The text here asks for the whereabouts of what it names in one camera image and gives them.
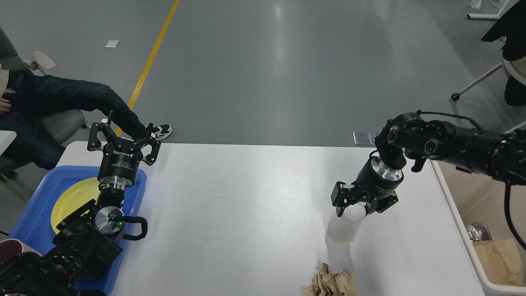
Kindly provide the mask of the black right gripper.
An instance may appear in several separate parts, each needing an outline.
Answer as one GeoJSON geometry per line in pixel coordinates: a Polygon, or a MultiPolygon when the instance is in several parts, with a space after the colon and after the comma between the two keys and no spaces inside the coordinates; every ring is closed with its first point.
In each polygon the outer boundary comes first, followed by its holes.
{"type": "Polygon", "coordinates": [[[336,208],[336,216],[342,217],[348,206],[358,202],[366,204],[366,215],[384,212],[398,202],[395,190],[403,179],[402,170],[388,167],[380,157],[369,157],[349,187],[344,182],[336,182],[331,193],[331,204],[336,208]]]}

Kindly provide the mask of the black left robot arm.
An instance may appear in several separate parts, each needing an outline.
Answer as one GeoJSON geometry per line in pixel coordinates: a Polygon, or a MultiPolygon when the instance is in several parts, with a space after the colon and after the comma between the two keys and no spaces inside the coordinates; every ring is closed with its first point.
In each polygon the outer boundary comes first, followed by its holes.
{"type": "Polygon", "coordinates": [[[118,137],[110,124],[94,123],[87,150],[101,150],[97,199],[87,201],[57,224],[54,247],[44,255],[23,252],[1,264],[1,294],[22,296],[77,296],[79,278],[88,274],[100,278],[119,257],[121,240],[138,241],[146,237],[144,217],[124,214],[126,188],[133,187],[139,163],[155,163],[160,141],[154,137],[152,123],[141,139],[118,137]]]}

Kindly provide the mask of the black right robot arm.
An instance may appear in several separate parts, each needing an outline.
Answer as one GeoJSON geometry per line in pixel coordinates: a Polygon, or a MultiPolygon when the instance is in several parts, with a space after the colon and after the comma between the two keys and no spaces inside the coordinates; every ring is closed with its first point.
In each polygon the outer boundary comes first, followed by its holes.
{"type": "Polygon", "coordinates": [[[511,186],[525,185],[525,131],[511,134],[482,130],[475,121],[473,128],[457,127],[445,120],[423,120],[423,111],[404,113],[387,120],[374,137],[375,151],[370,153],[356,180],[347,187],[338,181],[331,193],[335,217],[358,205],[355,219],[385,212],[398,202],[396,188],[404,179],[406,159],[414,160],[413,172],[423,169],[427,160],[452,164],[466,173],[490,176],[505,184],[505,219],[521,247],[525,241],[516,230],[510,213],[511,186]]]}

